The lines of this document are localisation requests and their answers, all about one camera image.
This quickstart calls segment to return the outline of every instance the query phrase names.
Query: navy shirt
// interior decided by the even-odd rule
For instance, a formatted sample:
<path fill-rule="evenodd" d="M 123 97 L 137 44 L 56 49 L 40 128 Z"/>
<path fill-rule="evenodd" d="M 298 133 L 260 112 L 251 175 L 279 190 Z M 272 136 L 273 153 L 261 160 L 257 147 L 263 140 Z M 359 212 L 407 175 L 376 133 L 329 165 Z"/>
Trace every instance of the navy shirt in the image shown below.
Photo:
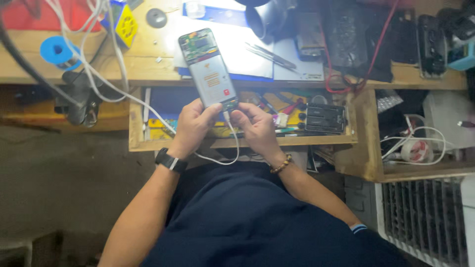
<path fill-rule="evenodd" d="M 351 230 L 285 190 L 265 163 L 208 164 L 180 177 L 166 228 L 142 266 L 407 266 L 364 226 Z"/>

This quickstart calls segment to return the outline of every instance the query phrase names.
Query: smartphone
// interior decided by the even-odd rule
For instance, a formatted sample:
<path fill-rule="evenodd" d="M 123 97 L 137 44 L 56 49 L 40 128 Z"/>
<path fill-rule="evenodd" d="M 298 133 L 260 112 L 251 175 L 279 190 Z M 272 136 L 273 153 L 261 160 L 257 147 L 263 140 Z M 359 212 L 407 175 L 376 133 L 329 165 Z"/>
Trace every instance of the smartphone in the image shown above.
<path fill-rule="evenodd" d="M 238 97 L 211 29 L 185 34 L 178 43 L 205 108 L 215 103 L 224 111 L 235 108 Z"/>

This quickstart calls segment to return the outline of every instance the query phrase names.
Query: forearm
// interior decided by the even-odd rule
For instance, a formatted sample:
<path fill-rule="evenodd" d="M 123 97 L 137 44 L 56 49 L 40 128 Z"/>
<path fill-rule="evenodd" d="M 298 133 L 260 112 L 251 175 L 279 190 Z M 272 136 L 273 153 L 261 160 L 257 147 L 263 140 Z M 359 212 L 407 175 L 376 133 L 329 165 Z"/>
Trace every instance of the forearm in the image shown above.
<path fill-rule="evenodd" d="M 107 239 L 100 267 L 139 266 L 161 234 L 179 175 L 159 165 Z"/>
<path fill-rule="evenodd" d="M 277 154 L 270 157 L 268 161 L 273 167 L 278 167 L 285 161 L 285 155 Z M 323 209 L 344 221 L 348 226 L 360 223 L 360 220 L 340 198 L 296 165 L 290 163 L 279 173 L 279 177 L 287 191 L 296 199 Z"/>

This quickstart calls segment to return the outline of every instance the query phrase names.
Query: wrist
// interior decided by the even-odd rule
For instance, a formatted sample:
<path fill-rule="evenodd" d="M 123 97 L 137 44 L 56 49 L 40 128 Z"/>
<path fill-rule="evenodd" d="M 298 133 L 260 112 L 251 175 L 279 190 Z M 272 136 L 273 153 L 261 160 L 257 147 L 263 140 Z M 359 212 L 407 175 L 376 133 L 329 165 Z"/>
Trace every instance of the wrist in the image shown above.
<path fill-rule="evenodd" d="M 177 158 L 180 160 L 185 160 L 186 158 L 188 158 L 188 156 L 191 155 L 191 153 L 188 152 L 186 149 L 182 149 L 179 146 L 173 144 L 168 149 L 167 154 L 170 157 Z"/>
<path fill-rule="evenodd" d="M 284 152 L 279 149 L 279 151 L 277 151 L 277 152 L 275 152 L 275 153 L 272 153 L 272 154 L 269 155 L 269 156 L 264 157 L 264 159 L 265 159 L 273 168 L 277 168 L 277 167 L 279 167 L 280 165 L 282 165 L 282 163 L 284 163 L 284 161 L 287 160 L 287 157 L 286 157 L 286 155 L 284 154 Z"/>

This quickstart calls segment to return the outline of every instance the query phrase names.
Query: watch strap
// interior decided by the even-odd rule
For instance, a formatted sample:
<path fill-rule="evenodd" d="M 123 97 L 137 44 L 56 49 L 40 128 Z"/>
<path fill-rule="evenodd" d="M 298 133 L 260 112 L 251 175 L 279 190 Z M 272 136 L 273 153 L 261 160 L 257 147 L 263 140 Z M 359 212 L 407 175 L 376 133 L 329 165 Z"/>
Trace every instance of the watch strap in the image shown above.
<path fill-rule="evenodd" d="M 155 163 L 162 164 L 163 166 L 169 168 L 171 171 L 175 171 L 180 174 L 185 172 L 186 167 L 188 166 L 188 162 L 171 157 L 167 154 L 167 151 L 167 148 L 162 148 L 155 159 Z"/>

